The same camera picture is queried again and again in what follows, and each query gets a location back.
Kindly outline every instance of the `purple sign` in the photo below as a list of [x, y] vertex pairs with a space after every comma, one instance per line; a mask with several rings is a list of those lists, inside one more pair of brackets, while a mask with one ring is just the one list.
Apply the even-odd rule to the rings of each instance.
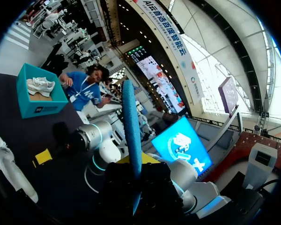
[[224, 104], [225, 112], [231, 113], [238, 101], [238, 95], [232, 77], [227, 77], [219, 86], [219, 92]]

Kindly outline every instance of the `hand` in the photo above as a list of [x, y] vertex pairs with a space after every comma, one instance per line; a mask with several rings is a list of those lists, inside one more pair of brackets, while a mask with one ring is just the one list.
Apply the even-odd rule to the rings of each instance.
[[67, 86], [72, 87], [73, 80], [70, 77], [68, 77], [68, 78], [65, 79], [65, 83], [66, 83]]

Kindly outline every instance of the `blue foam pad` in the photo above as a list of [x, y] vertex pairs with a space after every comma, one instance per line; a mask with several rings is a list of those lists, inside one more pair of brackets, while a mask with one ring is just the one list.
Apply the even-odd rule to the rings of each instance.
[[[134, 88], [131, 81], [123, 82], [122, 92], [124, 131], [128, 146], [130, 164], [133, 169], [135, 179], [141, 176], [141, 135], [139, 119], [136, 110]], [[133, 214], [139, 204], [141, 193], [135, 193], [133, 200]]]

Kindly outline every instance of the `white sneaker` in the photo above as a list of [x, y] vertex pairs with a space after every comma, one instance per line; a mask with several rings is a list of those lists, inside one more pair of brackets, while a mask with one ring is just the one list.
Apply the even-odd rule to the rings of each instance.
[[55, 82], [48, 81], [46, 77], [33, 77], [32, 79], [27, 79], [28, 92], [31, 95], [39, 92], [45, 97], [49, 97], [51, 91], [54, 89]]
[[15, 191], [23, 191], [34, 201], [38, 202], [38, 195], [20, 168], [15, 164], [13, 152], [0, 137], [0, 170]]

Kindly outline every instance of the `led screen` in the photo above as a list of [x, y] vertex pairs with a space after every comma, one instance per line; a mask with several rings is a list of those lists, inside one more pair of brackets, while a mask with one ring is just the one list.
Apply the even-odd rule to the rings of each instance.
[[179, 113], [184, 109], [184, 103], [176, 89], [152, 56], [149, 56], [136, 64], [149, 79], [151, 86], [156, 89], [164, 104], [171, 112]]
[[163, 159], [170, 162], [183, 159], [196, 169], [198, 175], [212, 165], [205, 147], [186, 117], [163, 131], [152, 140], [152, 144]]

